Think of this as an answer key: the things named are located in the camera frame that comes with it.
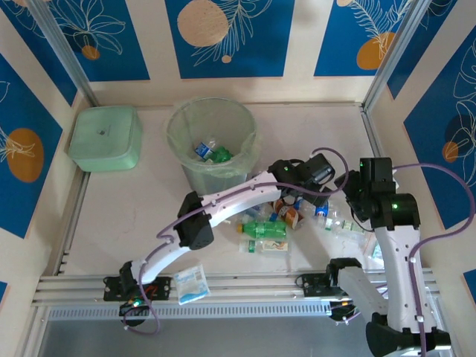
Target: green plastic container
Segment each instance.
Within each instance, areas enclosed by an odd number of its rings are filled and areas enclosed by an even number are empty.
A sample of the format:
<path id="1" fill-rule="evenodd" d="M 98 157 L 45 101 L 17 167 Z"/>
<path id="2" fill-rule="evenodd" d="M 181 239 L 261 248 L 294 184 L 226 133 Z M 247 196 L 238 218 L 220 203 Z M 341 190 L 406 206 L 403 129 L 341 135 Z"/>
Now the green plastic container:
<path id="1" fill-rule="evenodd" d="M 82 111 L 68 155 L 91 173 L 132 169 L 141 153 L 142 128 L 132 106 L 103 106 Z"/>

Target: white packet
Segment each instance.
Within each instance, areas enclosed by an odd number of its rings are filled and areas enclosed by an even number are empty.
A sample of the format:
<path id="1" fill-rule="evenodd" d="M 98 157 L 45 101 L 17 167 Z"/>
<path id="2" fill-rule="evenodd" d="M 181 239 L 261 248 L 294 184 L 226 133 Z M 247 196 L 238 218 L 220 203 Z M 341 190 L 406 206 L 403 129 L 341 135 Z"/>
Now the white packet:
<path id="1" fill-rule="evenodd" d="M 176 282 L 179 305 L 204 298 L 210 294 L 202 264 L 180 271 L 173 276 L 173 279 Z"/>

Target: cable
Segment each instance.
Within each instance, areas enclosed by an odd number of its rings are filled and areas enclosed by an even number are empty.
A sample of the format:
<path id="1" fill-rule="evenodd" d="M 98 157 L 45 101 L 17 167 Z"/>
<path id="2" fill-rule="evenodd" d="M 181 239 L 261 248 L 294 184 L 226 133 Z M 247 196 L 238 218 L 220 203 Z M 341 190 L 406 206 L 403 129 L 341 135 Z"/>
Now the cable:
<path id="1" fill-rule="evenodd" d="M 292 188 L 294 190 L 300 191 L 302 193 L 308 193 L 309 195 L 325 196 L 325 197 L 331 196 L 334 193 L 342 191 L 344 189 L 345 185 L 347 184 L 347 181 L 349 180 L 349 165 L 347 164 L 347 161 L 345 160 L 345 157 L 339 151 L 337 151 L 335 149 L 332 149 L 330 147 L 319 147 L 317 149 L 314 149 L 310 156 L 313 157 L 319 151 L 329 151 L 329 152 L 332 152 L 332 153 L 336 154 L 341 159 L 342 164 L 344 165 L 344 170 L 345 170 L 344 181 L 342 182 L 342 184 L 337 189 L 335 189 L 333 191 L 329 191 L 329 192 L 314 192 L 314 191 L 306 190 L 305 188 L 295 186 L 293 184 L 287 184 L 287 183 L 284 183 L 284 182 L 262 182 L 262 183 L 259 183 L 259 184 L 251 185 L 249 187 L 243 187 L 243 188 L 240 188 L 239 190 L 236 190 L 232 193 L 229 193 L 228 195 L 225 195 L 225 196 L 221 197 L 220 199 L 217 199 L 216 203 L 220 203 L 221 201 L 223 201 L 225 199 L 228 199 L 232 196 L 239 195 L 242 192 L 245 192 L 245 191 L 248 191 L 248 190 L 256 190 L 256 188 L 258 188 L 258 187 L 266 187 L 266 186 L 287 187 L 287 188 Z M 212 204 L 213 204 L 212 202 L 208 203 L 205 206 L 202 206 L 200 208 L 192 210 L 189 213 L 186 213 L 185 215 L 176 219 L 175 221 L 170 223 L 167 227 L 165 227 L 164 229 L 162 229 L 160 232 L 157 233 L 157 238 L 164 238 L 164 239 L 168 238 L 169 241 L 165 242 L 164 244 L 162 244 L 160 246 L 158 246 L 153 251 L 151 251 L 149 253 L 149 255 L 147 255 L 146 259 L 141 264 L 141 268 L 139 269 L 139 276 L 138 276 L 138 280 L 139 280 L 138 285 L 139 285 L 139 290 L 141 291 L 141 294 L 142 294 L 142 298 L 143 298 L 144 302 L 146 303 L 147 307 L 149 307 L 149 310 L 151 311 L 151 313 L 152 313 L 152 315 L 154 316 L 154 319 L 155 319 L 155 330 L 153 332 L 142 332 L 142 331 L 138 331 L 136 329 L 130 328 L 127 325 L 124 327 L 126 330 L 137 333 L 139 335 L 157 335 L 158 334 L 158 332 L 160 331 L 160 327 L 161 327 L 159 317 L 158 317 L 157 312 L 153 309 L 152 302 L 147 297 L 147 295 L 144 291 L 144 286 L 142 284 L 142 277 L 144 276 L 144 269 L 145 269 L 147 263 L 149 262 L 149 260 L 155 254 L 157 254 L 158 251 L 160 251 L 162 248 L 165 248 L 167 245 L 173 243 L 173 240 L 174 240 L 173 236 L 171 236 L 169 234 L 165 234 L 165 232 L 172 229 L 176 225 L 182 223 L 184 220 L 189 219 L 191 216 L 194 216 L 194 215 L 206 210 L 207 208 L 212 207 Z"/>
<path id="2" fill-rule="evenodd" d="M 422 308 L 422 301 L 420 300 L 419 296 L 419 291 L 418 291 L 418 284 L 417 284 L 417 274 L 415 272 L 415 267 L 414 267 L 414 258 L 415 255 L 417 255 L 418 250 L 423 247 L 425 244 L 429 242 L 433 242 L 438 239 L 442 238 L 448 238 L 451 236 L 454 236 L 455 234 L 459 234 L 463 232 L 465 229 L 467 229 L 471 223 L 473 222 L 473 218 L 476 213 L 476 203 L 475 203 L 475 198 L 472 194 L 471 189 L 469 186 L 464 182 L 464 180 L 461 179 L 456 173 L 452 172 L 451 170 L 448 170 L 446 167 L 436 165 L 436 164 L 407 164 L 407 165 L 400 165 L 400 166 L 395 166 L 393 169 L 394 170 L 400 170 L 400 169 L 406 169 L 409 167 L 428 167 L 431 169 L 436 169 L 439 171 L 443 171 L 444 173 L 447 173 L 450 175 L 453 179 L 458 181 L 458 183 L 464 188 L 466 191 L 466 194 L 468 195 L 469 198 L 469 217 L 466 220 L 465 224 L 459 227 L 456 231 L 452 231 L 449 233 L 444 233 L 444 234 L 439 234 L 433 237 L 429 237 L 427 239 L 424 239 L 420 242 L 418 242 L 410 251 L 410 254 L 408 255 L 408 268 L 410 270 L 410 279 L 411 279 L 411 288 L 414 293 L 414 299 L 415 299 L 415 304 L 416 304 L 416 315 L 417 316 L 423 316 L 423 308 Z M 426 337 L 425 337 L 425 323 L 424 322 L 419 322 L 419 335 L 420 335 L 420 341 L 422 344 L 422 353 L 421 357 L 426 357 Z"/>
<path id="3" fill-rule="evenodd" d="M 298 282 L 297 282 L 298 279 L 299 279 L 299 278 L 302 279 L 302 277 L 303 277 L 303 274 L 298 275 L 298 276 L 296 277 L 296 279 L 295 279 L 295 285 L 296 285 L 299 289 L 304 289 L 304 284 L 300 284 L 300 285 L 299 285 Z"/>
<path id="4" fill-rule="evenodd" d="M 366 231 L 366 232 L 370 232 L 370 233 L 373 233 L 373 232 L 374 232 L 373 229 L 366 229 L 366 228 L 364 228 L 364 227 L 358 222 L 358 220 L 356 219 L 356 215 L 355 215 L 355 213 L 354 213 L 354 210 L 353 210 L 352 208 L 350 208 L 350 215 L 352 216 L 352 219 L 354 220 L 354 222 L 357 223 L 357 225 L 358 225 L 361 229 L 363 229 L 363 230 Z"/>
<path id="5" fill-rule="evenodd" d="M 300 158 L 292 158 L 292 159 L 289 160 L 289 162 L 293 165 L 294 164 L 304 164 L 304 161 L 301 160 Z"/>

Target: orange circle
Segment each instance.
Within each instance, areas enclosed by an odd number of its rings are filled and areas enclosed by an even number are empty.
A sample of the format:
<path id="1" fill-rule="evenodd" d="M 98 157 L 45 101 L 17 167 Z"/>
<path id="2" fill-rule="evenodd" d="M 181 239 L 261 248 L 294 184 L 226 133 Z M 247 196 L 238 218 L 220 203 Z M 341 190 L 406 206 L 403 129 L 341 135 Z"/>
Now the orange circle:
<path id="1" fill-rule="evenodd" d="M 7 162 L 11 173 L 20 181 L 35 182 L 42 173 L 45 161 L 39 136 L 30 129 L 16 129 L 8 135 L 6 145 L 10 149 Z"/>
<path id="2" fill-rule="evenodd" d="M 344 7 L 344 6 L 347 6 L 348 4 L 350 4 L 352 2 L 352 0 L 337 0 L 337 5 L 340 6 L 340 7 Z"/>
<path id="3" fill-rule="evenodd" d="M 449 141 L 443 147 L 443 158 L 447 162 L 455 162 L 458 158 L 458 145 L 453 141 Z"/>
<path id="4" fill-rule="evenodd" d="M 228 56 L 227 54 L 222 57 L 222 62 L 223 63 L 230 63 L 231 62 L 231 56 Z"/>
<path id="5" fill-rule="evenodd" d="M 357 54 L 357 65 L 361 69 L 377 69 L 384 59 L 395 34 L 393 32 L 385 32 L 369 39 L 360 47 Z"/>
<path id="6" fill-rule="evenodd" d="M 195 47 L 213 46 L 222 41 L 229 25 L 223 10 L 210 0 L 192 0 L 180 11 L 178 31 Z"/>
<path id="7" fill-rule="evenodd" d="M 20 6 L 23 6 L 23 7 L 26 7 L 26 3 L 25 3 L 25 0 L 12 0 L 15 4 L 18 4 Z"/>
<path id="8" fill-rule="evenodd" d="M 91 61 L 97 60 L 100 56 L 98 49 L 90 45 L 86 45 L 81 48 L 81 53 L 84 57 Z"/>

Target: floral line drawing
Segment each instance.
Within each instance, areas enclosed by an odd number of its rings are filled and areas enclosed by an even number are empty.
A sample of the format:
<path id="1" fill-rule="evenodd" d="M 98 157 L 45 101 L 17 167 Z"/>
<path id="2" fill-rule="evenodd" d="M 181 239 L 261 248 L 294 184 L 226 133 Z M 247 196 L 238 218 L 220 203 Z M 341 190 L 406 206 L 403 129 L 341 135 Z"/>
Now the floral line drawing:
<path id="1" fill-rule="evenodd" d="M 177 18 L 182 38 L 196 49 L 194 67 L 212 59 L 230 63 L 246 39 L 253 38 L 251 20 L 271 6 L 272 0 L 192 0 Z"/>
<path id="2" fill-rule="evenodd" d="M 6 98 L 9 86 L 9 82 L 0 81 L 0 103 Z M 34 158 L 35 154 L 32 152 L 34 147 L 35 144 L 21 145 L 12 140 L 0 127 L 0 162 L 3 162 L 9 155 L 14 158 L 16 153 Z"/>
<path id="3" fill-rule="evenodd" d="M 423 15 L 422 21 L 420 21 L 419 24 L 427 30 L 430 18 L 434 16 L 444 16 L 448 12 L 453 1 L 454 0 L 433 0 L 426 9 L 425 15 Z"/>
<path id="4" fill-rule="evenodd" d="M 457 117 L 448 125 L 458 126 L 443 147 L 447 162 L 462 158 L 463 180 L 468 186 L 476 184 L 476 39 L 466 51 L 460 72 L 454 83 L 453 97 L 457 99 Z"/>
<path id="5" fill-rule="evenodd" d="M 12 0 L 2 0 L 20 24 L 45 38 L 28 9 Z M 73 51 L 88 60 L 100 57 L 100 48 L 121 55 L 123 48 L 114 35 L 126 28 L 126 23 L 104 15 L 103 0 L 50 0 L 47 2 L 59 27 Z"/>
<path id="6" fill-rule="evenodd" d="M 364 28 L 367 37 L 357 56 L 362 69 L 377 69 L 395 36 L 395 27 L 402 21 L 413 0 L 396 0 L 384 11 L 380 0 L 336 0 L 337 5 L 353 10 L 357 25 Z"/>

